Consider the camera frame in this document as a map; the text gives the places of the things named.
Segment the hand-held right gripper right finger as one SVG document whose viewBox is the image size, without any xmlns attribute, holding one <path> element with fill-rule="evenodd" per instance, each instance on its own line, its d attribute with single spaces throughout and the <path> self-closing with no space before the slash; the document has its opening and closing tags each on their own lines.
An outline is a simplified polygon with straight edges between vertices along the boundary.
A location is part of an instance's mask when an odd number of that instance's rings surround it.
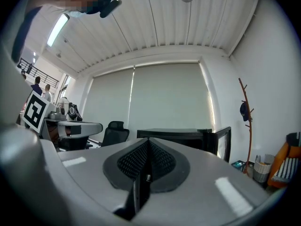
<svg viewBox="0 0 301 226">
<path fill-rule="evenodd" d="M 153 141 L 183 154 L 190 173 L 174 191 L 151 194 L 137 214 L 138 225 L 257 226 L 280 199 L 279 191 L 269 195 L 212 153 L 163 139 Z"/>
</svg>

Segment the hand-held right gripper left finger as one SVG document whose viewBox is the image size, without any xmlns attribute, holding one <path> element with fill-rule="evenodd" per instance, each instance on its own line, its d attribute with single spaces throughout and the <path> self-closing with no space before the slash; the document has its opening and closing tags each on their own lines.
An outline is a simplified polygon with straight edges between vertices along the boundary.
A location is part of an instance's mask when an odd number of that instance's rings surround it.
<svg viewBox="0 0 301 226">
<path fill-rule="evenodd" d="M 123 221 L 115 211 L 126 205 L 128 191 L 116 189 L 103 172 L 107 157 L 140 146 L 146 139 L 135 139 L 105 148 L 57 153 L 53 144 L 41 140 L 52 203 L 48 213 L 54 221 Z"/>
</svg>

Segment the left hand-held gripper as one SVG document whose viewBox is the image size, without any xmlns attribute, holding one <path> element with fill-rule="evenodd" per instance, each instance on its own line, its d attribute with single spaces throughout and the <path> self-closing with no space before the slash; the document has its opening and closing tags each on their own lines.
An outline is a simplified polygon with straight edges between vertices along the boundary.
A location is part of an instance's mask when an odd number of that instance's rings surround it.
<svg viewBox="0 0 301 226">
<path fill-rule="evenodd" d="M 100 123 L 67 121 L 63 108 L 48 102 L 32 91 L 24 109 L 23 121 L 40 139 L 56 141 L 63 150 L 85 150 L 88 136 L 103 131 Z M 68 138 L 68 136 L 86 136 Z"/>
</svg>

